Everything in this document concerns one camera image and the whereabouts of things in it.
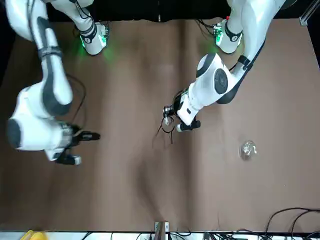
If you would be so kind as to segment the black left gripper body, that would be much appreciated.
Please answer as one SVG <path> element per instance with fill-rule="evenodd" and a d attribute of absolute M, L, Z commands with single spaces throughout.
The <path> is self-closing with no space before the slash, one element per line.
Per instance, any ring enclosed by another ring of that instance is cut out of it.
<path fill-rule="evenodd" d="M 180 90 L 172 100 L 172 114 L 177 116 L 178 115 L 178 110 L 181 109 L 183 102 L 185 101 L 185 98 L 188 96 L 188 89 L 183 89 Z"/>

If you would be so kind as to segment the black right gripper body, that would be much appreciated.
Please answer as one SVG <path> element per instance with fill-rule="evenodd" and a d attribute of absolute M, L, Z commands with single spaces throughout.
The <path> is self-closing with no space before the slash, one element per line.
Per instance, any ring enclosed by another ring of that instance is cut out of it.
<path fill-rule="evenodd" d="M 69 148 L 75 147 L 79 145 L 80 143 L 80 133 L 82 128 L 78 125 L 71 125 L 71 131 L 72 131 L 72 138 L 70 141 L 70 144 L 68 145 Z"/>

